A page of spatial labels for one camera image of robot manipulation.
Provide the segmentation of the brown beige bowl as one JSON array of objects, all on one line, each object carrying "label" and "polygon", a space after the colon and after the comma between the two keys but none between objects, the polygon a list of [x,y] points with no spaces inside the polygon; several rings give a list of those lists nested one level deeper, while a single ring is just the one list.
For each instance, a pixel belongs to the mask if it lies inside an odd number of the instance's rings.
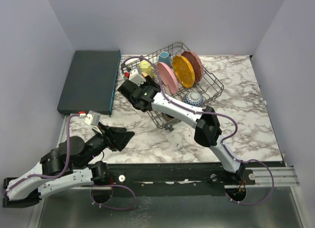
[{"label": "brown beige bowl", "polygon": [[162,116],[167,122],[172,121],[172,120],[175,119],[173,116],[170,116],[170,115],[165,114],[165,113],[163,113]]}]

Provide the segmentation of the yellow-green faceted mug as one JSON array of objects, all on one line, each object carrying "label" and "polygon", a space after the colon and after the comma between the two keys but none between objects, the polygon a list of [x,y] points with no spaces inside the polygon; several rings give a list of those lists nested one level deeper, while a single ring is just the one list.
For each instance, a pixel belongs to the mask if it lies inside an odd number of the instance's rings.
[{"label": "yellow-green faceted mug", "polygon": [[140,62],[140,64],[138,65],[138,70],[144,77],[146,76],[150,76],[152,78],[156,77],[153,66],[145,60],[142,60]]}]

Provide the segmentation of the red patterned bowl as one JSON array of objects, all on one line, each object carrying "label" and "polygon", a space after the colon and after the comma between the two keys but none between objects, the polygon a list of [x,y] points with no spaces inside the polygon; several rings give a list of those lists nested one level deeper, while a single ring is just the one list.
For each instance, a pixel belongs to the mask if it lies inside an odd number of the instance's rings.
[{"label": "red patterned bowl", "polygon": [[185,95],[184,103],[201,107],[204,103],[204,97],[200,93],[192,91]]}]

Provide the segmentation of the grey wire dish rack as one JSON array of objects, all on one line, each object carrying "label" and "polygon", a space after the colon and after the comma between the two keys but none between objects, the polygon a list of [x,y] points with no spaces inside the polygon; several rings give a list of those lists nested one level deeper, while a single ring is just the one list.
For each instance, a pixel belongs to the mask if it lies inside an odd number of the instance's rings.
[{"label": "grey wire dish rack", "polygon": [[[156,50],[153,53],[145,55],[144,58],[156,65],[158,62],[158,56],[162,51],[170,53],[171,59],[173,59],[174,56],[180,55],[184,51],[189,51],[189,48],[182,42],[175,42],[159,50]],[[222,94],[224,90],[223,83],[219,81],[217,77],[215,77],[214,74],[210,73],[205,67],[203,67],[203,76],[201,81],[197,84],[194,84],[191,88],[185,88],[184,86],[179,84],[178,92],[176,94],[172,94],[169,91],[168,86],[162,84],[162,87],[166,94],[177,100],[184,100],[185,95],[192,91],[200,93],[204,97],[204,103],[201,107],[211,104],[217,97]],[[158,111],[147,110],[146,113],[148,113],[151,120],[159,129],[173,131],[173,125],[180,121],[178,119],[174,119],[167,122],[162,116],[163,113]]]}]

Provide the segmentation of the blue floral mug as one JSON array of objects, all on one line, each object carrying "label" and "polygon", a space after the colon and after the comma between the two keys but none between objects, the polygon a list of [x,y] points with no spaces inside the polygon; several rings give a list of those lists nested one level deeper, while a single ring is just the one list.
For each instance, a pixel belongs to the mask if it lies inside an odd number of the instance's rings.
[{"label": "blue floral mug", "polygon": [[166,51],[162,51],[158,56],[158,62],[165,63],[168,66],[171,65],[171,55]]}]

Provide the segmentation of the pink polka dot plate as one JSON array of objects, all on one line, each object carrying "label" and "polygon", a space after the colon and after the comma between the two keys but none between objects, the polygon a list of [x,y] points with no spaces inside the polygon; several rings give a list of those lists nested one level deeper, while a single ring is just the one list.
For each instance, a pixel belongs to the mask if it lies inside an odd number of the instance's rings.
[{"label": "pink polka dot plate", "polygon": [[197,84],[201,81],[203,76],[203,65],[200,58],[192,51],[184,51],[181,56],[185,57],[192,65],[195,74],[194,83]]}]

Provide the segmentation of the plain orange plate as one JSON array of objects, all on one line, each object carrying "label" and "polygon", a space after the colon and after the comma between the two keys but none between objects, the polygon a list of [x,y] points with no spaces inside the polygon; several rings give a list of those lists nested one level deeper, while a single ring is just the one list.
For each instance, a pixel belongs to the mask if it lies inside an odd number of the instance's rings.
[{"label": "plain orange plate", "polygon": [[152,86],[156,86],[157,85],[155,80],[150,75],[146,75],[145,79],[146,79],[146,81],[148,82],[149,85],[152,85]]}]

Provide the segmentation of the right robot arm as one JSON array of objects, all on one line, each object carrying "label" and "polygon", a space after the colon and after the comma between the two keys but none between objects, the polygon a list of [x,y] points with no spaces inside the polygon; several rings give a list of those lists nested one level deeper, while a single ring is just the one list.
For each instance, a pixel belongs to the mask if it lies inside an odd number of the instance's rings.
[{"label": "right robot arm", "polygon": [[223,117],[223,114],[216,113],[210,106],[201,108],[176,100],[166,95],[156,84],[137,86],[127,79],[118,88],[118,92],[137,110],[164,113],[191,126],[195,129],[194,141],[211,149],[226,171],[228,182],[236,185],[243,181],[244,163],[223,142],[225,138],[218,120],[218,116]]}]

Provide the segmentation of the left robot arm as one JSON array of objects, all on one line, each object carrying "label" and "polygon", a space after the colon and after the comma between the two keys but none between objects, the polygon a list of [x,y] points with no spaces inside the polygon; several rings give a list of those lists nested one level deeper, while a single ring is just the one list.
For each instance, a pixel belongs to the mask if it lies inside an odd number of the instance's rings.
[{"label": "left robot arm", "polygon": [[72,136],[43,156],[23,176],[8,177],[3,181],[4,208],[26,208],[37,205],[42,199],[79,186],[99,186],[109,189],[123,187],[123,181],[114,179],[108,164],[91,160],[108,148],[122,151],[135,133],[126,128],[98,125],[94,136],[84,141]]}]

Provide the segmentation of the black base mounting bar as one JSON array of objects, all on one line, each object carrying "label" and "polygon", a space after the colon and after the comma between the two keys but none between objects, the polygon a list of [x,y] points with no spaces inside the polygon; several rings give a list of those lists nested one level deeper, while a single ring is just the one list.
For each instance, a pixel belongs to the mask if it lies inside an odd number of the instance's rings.
[{"label": "black base mounting bar", "polygon": [[252,170],[237,178],[221,163],[105,164],[92,170],[95,185],[124,185],[136,196],[224,196],[225,186],[254,185]]}]

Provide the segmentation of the dark grey network switch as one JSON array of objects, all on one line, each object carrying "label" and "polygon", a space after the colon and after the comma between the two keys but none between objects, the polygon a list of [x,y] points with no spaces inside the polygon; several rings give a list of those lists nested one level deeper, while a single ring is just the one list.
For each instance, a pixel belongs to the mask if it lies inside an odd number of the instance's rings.
[{"label": "dark grey network switch", "polygon": [[111,115],[120,61],[120,50],[77,50],[57,111],[68,115],[92,110]]}]

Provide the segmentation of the aluminium rail frame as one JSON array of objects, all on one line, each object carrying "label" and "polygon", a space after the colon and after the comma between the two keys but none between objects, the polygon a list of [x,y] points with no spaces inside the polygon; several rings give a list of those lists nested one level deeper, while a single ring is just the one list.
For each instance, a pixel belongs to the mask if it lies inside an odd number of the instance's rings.
[{"label": "aluminium rail frame", "polygon": [[[270,167],[275,187],[298,187],[300,186],[294,167]],[[272,177],[265,167],[252,168],[255,176],[255,186],[271,187]]]}]

